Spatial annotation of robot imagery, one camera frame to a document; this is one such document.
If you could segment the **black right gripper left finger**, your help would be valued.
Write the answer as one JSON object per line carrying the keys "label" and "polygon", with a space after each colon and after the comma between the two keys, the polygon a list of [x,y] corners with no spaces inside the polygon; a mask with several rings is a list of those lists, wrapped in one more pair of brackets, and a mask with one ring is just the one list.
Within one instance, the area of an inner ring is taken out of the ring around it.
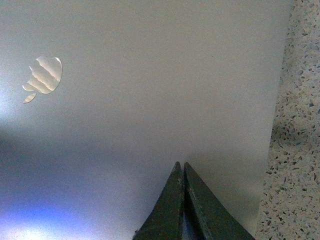
{"label": "black right gripper left finger", "polygon": [[134,240],[181,240],[184,221],[184,175],[177,161],[153,210]]}

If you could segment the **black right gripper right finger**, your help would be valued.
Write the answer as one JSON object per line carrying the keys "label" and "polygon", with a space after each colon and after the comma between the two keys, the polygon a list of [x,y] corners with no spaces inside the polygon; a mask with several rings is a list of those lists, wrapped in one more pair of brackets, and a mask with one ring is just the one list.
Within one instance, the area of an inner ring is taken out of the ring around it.
{"label": "black right gripper right finger", "polygon": [[184,210],[199,240],[253,240],[206,183],[184,163]]}

